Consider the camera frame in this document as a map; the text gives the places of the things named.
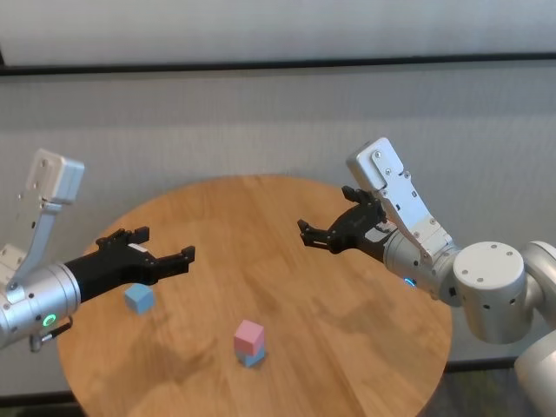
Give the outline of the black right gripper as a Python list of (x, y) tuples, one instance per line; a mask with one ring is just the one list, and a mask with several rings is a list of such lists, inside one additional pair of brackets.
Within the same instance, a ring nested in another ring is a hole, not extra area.
[(367, 191), (342, 186), (341, 192), (354, 207), (343, 213), (329, 231), (298, 220), (303, 244), (335, 255), (348, 249), (357, 249), (376, 261), (384, 262), (387, 240), (394, 234), (396, 227), (388, 222), (379, 203), (370, 203)]

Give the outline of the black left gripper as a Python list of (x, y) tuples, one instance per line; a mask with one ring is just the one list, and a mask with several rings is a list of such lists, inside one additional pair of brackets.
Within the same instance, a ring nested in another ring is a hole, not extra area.
[(124, 284), (152, 286), (161, 279), (188, 273), (189, 265), (195, 261), (194, 246), (178, 254), (154, 258), (143, 246), (148, 240), (149, 227), (119, 228), (96, 240), (97, 251), (65, 262), (64, 266), (76, 279), (80, 302)]

